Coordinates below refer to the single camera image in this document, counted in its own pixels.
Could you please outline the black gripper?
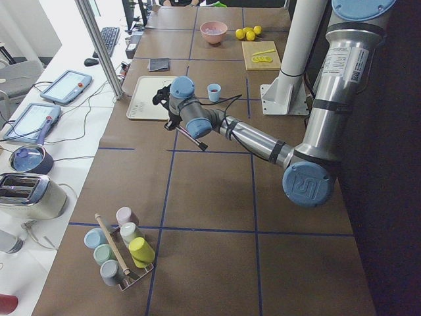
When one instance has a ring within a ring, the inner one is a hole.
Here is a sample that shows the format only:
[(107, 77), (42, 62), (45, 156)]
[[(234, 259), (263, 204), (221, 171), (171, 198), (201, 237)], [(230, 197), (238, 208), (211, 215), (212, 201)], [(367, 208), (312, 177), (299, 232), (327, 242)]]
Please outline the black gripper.
[(169, 95), (167, 99), (168, 100), (163, 107), (168, 111), (169, 119), (164, 127), (167, 130), (174, 130), (182, 121), (178, 106), (183, 104), (184, 99), (174, 97), (173, 95)]

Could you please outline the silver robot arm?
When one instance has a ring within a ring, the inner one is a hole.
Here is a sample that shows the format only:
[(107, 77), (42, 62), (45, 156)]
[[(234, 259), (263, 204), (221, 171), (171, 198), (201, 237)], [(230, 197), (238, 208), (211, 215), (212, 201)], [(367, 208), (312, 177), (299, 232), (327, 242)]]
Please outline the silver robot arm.
[(168, 111), (168, 130), (178, 129), (193, 141), (217, 132), (259, 159), (282, 167), (284, 193), (302, 207), (322, 205), (332, 196), (343, 130), (360, 82), (368, 76), (367, 66), (385, 39), (394, 2), (298, 1), (279, 75), (262, 87), (265, 114), (286, 115), (298, 108), (295, 96), (304, 87), (305, 66), (327, 6), (332, 8), (326, 30), (329, 48), (300, 144), (290, 146), (225, 111), (202, 105), (194, 94), (193, 81), (186, 76), (177, 77), (153, 98), (154, 104)]

